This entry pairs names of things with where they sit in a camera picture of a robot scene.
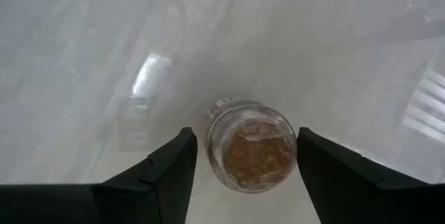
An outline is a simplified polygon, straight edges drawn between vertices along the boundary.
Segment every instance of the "transparent plastic container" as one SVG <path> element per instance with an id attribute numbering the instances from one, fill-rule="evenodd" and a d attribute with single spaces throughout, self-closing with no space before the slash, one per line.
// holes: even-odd
<path id="1" fill-rule="evenodd" d="M 210 112 L 210 117 L 211 124 L 206 139 L 206 151 L 214 173 L 225 186 L 243 193 L 261 193 L 283 182 L 292 172 L 296 165 L 296 136 L 283 115 L 259 102 L 240 97 L 225 97 L 216 102 L 216 107 Z M 252 124 L 256 134 L 249 135 L 245 139 L 242 137 L 244 143 L 240 147 L 235 142 L 239 140 L 240 133 L 245 133 L 245 130 L 249 128 L 252 130 Z M 261 148 L 255 149 L 257 144 L 250 143 L 250 141 L 266 141 L 266 147 L 273 147 L 274 155 L 267 154 L 267 150 L 264 151 Z M 281 165 L 283 167 L 281 170 L 272 169 L 272 172 L 265 173 L 261 177 L 257 176 L 252 181 L 240 179 L 252 172 L 251 168 L 247 167 L 249 172 L 245 173 L 241 170 L 236 173 L 231 172 L 233 169 L 229 166 L 233 161 L 228 159 L 237 157 L 233 153 L 238 156 L 246 154 L 248 157 L 249 155 L 255 156 L 255 152 L 258 152 L 258 157 L 266 155 L 265 159 L 271 160 L 271 162 L 255 164 L 255 166 L 258 165 L 258 169 L 261 169 L 262 166 L 274 167 L 274 162 L 283 161 L 283 159 L 286 160 L 285 166 Z M 247 157 L 246 159 L 241 157 L 237 161 L 238 164 L 235 164 L 236 167 L 242 168 L 245 165 L 239 164 L 240 162 L 248 163 Z"/>
<path id="2" fill-rule="evenodd" d="M 149 148 L 149 101 L 146 98 L 128 98 L 118 111 L 119 150 L 136 152 Z"/>

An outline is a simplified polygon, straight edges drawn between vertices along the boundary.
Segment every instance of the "white table surface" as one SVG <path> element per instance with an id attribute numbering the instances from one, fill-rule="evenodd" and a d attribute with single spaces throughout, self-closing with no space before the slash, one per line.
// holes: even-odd
<path id="1" fill-rule="evenodd" d="M 226 95 L 445 182 L 444 36 L 445 0 L 0 0 L 0 183 L 101 182 L 191 126 L 188 223 L 319 223 L 298 169 L 261 195 L 213 175 Z M 139 97 L 135 144 L 119 129 Z"/>

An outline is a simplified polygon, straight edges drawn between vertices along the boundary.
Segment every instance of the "clear plastic object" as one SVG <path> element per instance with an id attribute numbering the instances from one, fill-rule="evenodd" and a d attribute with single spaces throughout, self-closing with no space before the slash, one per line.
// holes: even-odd
<path id="1" fill-rule="evenodd" d="M 119 149 L 124 152 L 145 150 L 149 132 L 149 105 L 146 98 L 129 98 L 119 107 Z"/>
<path id="2" fill-rule="evenodd" d="M 225 186 L 242 193 L 261 193 L 283 182 L 295 167 L 296 137 L 277 111 L 252 100 L 225 97 L 216 102 L 210 117 L 206 151 L 214 173 Z M 244 143 L 237 144 L 239 138 Z M 257 147 L 258 141 L 266 144 Z M 252 159 L 258 157 L 265 162 L 252 165 Z"/>

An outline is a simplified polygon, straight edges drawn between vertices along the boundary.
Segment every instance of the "glass jar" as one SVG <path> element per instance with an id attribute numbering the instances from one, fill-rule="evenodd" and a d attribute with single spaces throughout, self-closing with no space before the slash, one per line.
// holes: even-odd
<path id="1" fill-rule="evenodd" d="M 296 164 L 296 137 L 277 111 L 248 99 L 225 97 L 210 113 L 206 151 L 218 179 L 243 193 L 283 182 Z"/>

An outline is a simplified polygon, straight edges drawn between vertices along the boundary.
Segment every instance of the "brown powder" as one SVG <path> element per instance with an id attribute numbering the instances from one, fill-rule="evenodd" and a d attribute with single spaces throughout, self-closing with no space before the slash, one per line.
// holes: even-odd
<path id="1" fill-rule="evenodd" d="M 224 166 L 243 189 L 264 189 L 281 182 L 295 155 L 282 130 L 269 122 L 248 122 L 237 129 Z"/>

